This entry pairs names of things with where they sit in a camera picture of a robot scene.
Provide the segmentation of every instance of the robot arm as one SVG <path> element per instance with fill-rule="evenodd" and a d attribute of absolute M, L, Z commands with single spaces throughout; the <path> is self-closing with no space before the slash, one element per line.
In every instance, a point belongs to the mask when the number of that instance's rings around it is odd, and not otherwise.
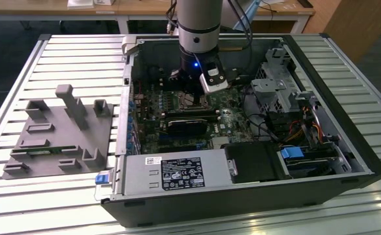
<path fill-rule="evenodd" d="M 255 13 L 259 6 L 259 0 L 238 0 L 237 3 L 234 0 L 176 0 L 180 69 L 190 78 L 198 79 L 205 94 L 228 86 L 217 56 L 220 24 L 242 27 L 240 23 L 249 18 L 238 17 L 244 14 L 241 11 L 252 12 L 253 9 Z"/>

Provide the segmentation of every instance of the metal bracket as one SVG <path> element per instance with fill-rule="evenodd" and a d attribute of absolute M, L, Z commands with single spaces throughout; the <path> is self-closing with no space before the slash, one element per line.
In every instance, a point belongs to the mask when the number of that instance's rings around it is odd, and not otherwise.
<path fill-rule="evenodd" d="M 122 37 L 121 40 L 121 52 L 122 55 L 130 55 L 137 51 L 137 45 L 136 42 L 136 35 L 126 35 Z"/>

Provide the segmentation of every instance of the green circuit board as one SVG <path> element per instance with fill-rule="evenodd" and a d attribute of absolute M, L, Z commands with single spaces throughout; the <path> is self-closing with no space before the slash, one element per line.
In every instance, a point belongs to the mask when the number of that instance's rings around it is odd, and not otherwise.
<path fill-rule="evenodd" d="M 210 139 L 214 137 L 228 137 L 229 142 L 253 140 L 241 113 L 238 89 L 216 92 L 204 99 L 206 109 L 213 109 L 217 120 L 206 122 L 202 135 L 169 138 L 165 131 L 168 121 L 162 119 L 162 114 L 181 112 L 182 101 L 190 103 L 190 97 L 180 91 L 164 92 L 153 88 L 138 96 L 136 103 L 141 154 L 158 153 L 161 149 L 173 147 L 185 149 L 186 146 L 196 146 L 196 150 L 212 149 Z"/>

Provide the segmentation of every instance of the motherboard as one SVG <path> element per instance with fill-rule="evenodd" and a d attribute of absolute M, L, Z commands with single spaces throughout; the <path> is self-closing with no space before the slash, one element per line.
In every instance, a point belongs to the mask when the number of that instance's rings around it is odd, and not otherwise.
<path fill-rule="evenodd" d="M 251 141 L 255 136 L 240 102 L 238 87 L 197 98 L 148 87 L 134 95 L 141 154 L 216 149 Z"/>

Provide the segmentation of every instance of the warning label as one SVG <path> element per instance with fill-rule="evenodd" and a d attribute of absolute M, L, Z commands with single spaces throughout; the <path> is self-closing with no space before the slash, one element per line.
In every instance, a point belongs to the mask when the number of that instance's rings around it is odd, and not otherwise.
<path fill-rule="evenodd" d="M 162 190 L 204 187 L 200 158 L 161 161 Z"/>

